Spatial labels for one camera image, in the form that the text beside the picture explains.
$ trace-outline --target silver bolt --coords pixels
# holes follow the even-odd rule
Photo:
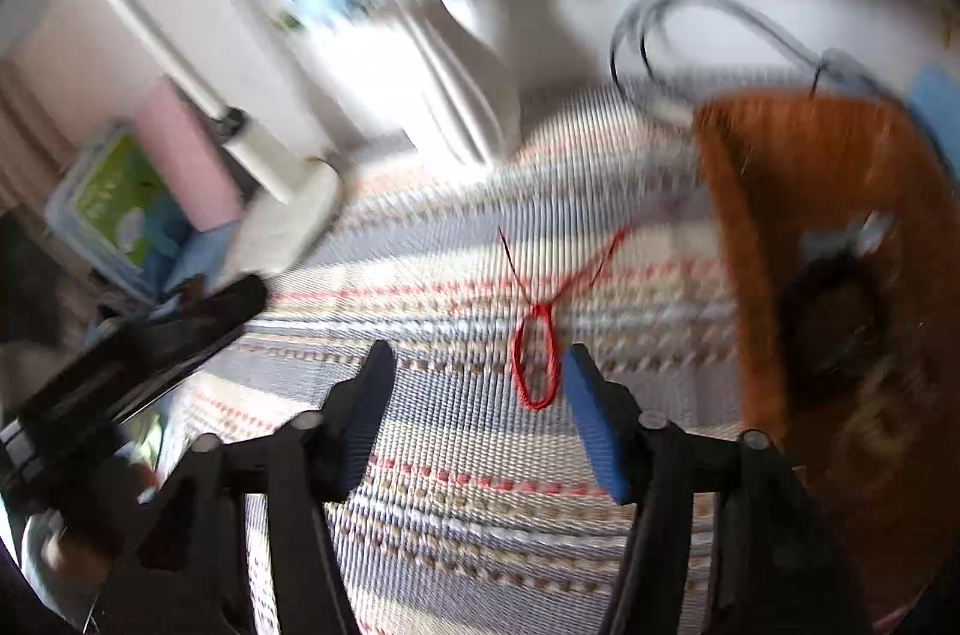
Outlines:
[[[751,429],[750,432],[744,432],[743,442],[754,451],[763,451],[763,449],[770,447],[770,438],[766,437],[763,432],[757,432],[756,429]]]
[[[295,429],[306,430],[319,427],[322,421],[323,415],[320,415],[320,410],[304,410],[303,413],[294,416],[294,420],[290,423],[294,425]]]
[[[659,410],[644,410],[640,413],[640,426],[643,429],[663,429],[669,422]]]
[[[207,453],[220,446],[220,439],[213,432],[204,432],[190,445],[190,451]]]

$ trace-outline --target white vase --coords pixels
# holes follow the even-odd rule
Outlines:
[[[520,143],[520,95],[493,51],[450,15],[441,0],[410,1],[377,15],[405,35],[404,59],[423,107],[400,113],[400,125],[424,161],[490,168]]]

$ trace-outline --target red string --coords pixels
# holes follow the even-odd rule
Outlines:
[[[528,410],[543,410],[549,407],[549,405],[552,405],[553,401],[557,398],[557,390],[560,388],[560,356],[557,354],[557,332],[553,327],[553,306],[563,298],[566,292],[572,290],[578,282],[582,282],[582,280],[589,275],[589,272],[595,264],[596,269],[593,277],[590,278],[590,282],[587,284],[587,288],[592,288],[597,278],[600,277],[600,273],[603,272],[603,268],[607,265],[608,261],[613,258],[616,249],[619,248],[623,240],[626,239],[630,229],[631,227],[625,226],[617,230],[610,244],[608,244],[603,251],[596,253],[576,272],[568,275],[550,299],[546,302],[534,302],[530,297],[530,290],[528,290],[524,282],[520,280],[520,275],[517,275],[514,257],[511,255],[510,246],[507,244],[507,237],[504,236],[502,229],[497,228],[496,231],[500,236],[500,242],[503,243],[503,252],[507,255],[507,264],[510,264],[510,272],[517,282],[517,287],[520,289],[520,294],[523,296],[524,301],[530,306],[529,311],[520,319],[520,324],[517,324],[517,328],[510,338],[510,369],[514,375],[517,399],[520,399],[520,405],[528,408]],[[523,365],[522,354],[523,334],[526,332],[527,323],[537,318],[544,322],[544,331],[546,332],[547,389],[544,397],[534,402],[530,397],[530,391],[527,389],[526,368]]]

